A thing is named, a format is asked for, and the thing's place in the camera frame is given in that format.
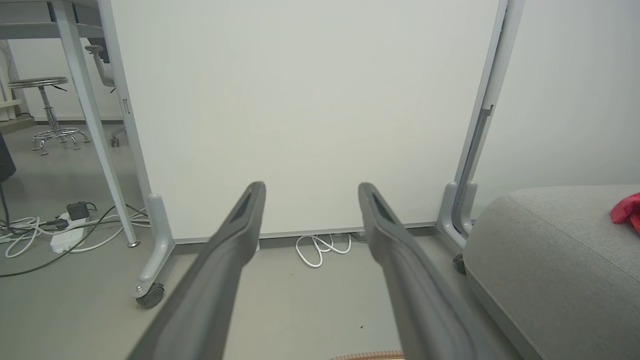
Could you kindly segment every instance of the table leg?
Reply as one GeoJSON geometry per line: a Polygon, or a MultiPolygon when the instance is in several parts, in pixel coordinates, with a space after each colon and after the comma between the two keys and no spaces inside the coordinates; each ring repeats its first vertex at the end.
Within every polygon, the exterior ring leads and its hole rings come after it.
{"type": "Polygon", "coordinates": [[[76,86],[89,132],[91,133],[95,148],[98,152],[98,158],[100,159],[102,170],[107,179],[111,196],[115,202],[118,214],[120,214],[120,220],[122,221],[124,232],[129,241],[128,246],[134,247],[140,242],[136,241],[136,235],[133,232],[129,213],[127,212],[122,191],[120,190],[120,183],[113,168],[109,147],[104,138],[104,131],[102,130],[102,123],[100,122],[100,115],[98,114],[98,106],[93,95],[91,81],[89,80],[89,71],[84,60],[83,48],[78,35],[72,3],[55,0],[52,1],[52,4],[58,31],[60,32],[62,47],[65,50],[65,56],[67,57],[71,76],[76,86]]]}

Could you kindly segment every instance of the gray sofa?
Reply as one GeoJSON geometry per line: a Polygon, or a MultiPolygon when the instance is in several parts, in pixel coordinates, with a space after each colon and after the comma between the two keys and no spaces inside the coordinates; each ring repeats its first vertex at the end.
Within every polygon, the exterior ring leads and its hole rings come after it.
{"type": "Polygon", "coordinates": [[[640,185],[513,192],[479,216],[470,285],[525,359],[640,359],[640,234],[609,212],[640,185]]]}

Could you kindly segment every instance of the black power adapter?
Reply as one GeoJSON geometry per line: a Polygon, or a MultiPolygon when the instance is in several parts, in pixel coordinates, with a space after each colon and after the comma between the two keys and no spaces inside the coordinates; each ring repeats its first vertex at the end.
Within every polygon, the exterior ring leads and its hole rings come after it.
{"type": "Polygon", "coordinates": [[[79,201],[79,202],[67,205],[67,213],[69,213],[69,217],[71,218],[71,220],[88,218],[89,208],[87,207],[86,202],[79,201]]]}

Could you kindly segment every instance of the black caster wheel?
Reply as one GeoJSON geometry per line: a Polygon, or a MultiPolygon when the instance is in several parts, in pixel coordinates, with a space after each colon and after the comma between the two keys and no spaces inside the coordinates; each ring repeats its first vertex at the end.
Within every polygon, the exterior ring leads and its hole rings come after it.
{"type": "Polygon", "coordinates": [[[456,268],[456,271],[461,273],[462,275],[467,274],[467,269],[465,268],[465,260],[462,258],[462,254],[453,258],[453,267],[456,268]]]}
{"type": "Polygon", "coordinates": [[[159,282],[154,282],[145,296],[136,298],[136,302],[145,309],[151,309],[158,305],[164,296],[164,286],[159,282]]]}

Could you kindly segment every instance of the stool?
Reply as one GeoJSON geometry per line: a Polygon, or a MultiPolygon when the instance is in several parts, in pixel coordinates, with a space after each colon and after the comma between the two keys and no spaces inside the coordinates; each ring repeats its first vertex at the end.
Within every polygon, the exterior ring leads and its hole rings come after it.
{"type": "Polygon", "coordinates": [[[42,102],[44,102],[44,110],[47,114],[47,121],[49,122],[49,126],[51,127],[51,130],[42,131],[41,133],[37,133],[32,137],[33,150],[41,150],[40,155],[48,154],[48,152],[44,149],[44,143],[45,141],[52,138],[59,138],[61,143],[67,142],[65,138],[70,138],[74,142],[74,150],[78,150],[80,148],[78,147],[78,142],[73,137],[73,134],[81,134],[84,137],[84,142],[91,141],[91,139],[89,139],[89,136],[80,131],[80,129],[77,127],[60,127],[60,123],[58,122],[56,113],[53,112],[53,108],[51,107],[51,104],[49,104],[49,99],[47,98],[47,93],[44,91],[44,87],[53,86],[54,88],[64,90],[57,87],[56,85],[65,84],[68,82],[69,80],[67,78],[58,76],[53,78],[16,80],[9,83],[9,88],[11,89],[38,88],[40,90],[40,96],[42,96],[42,102]]]}

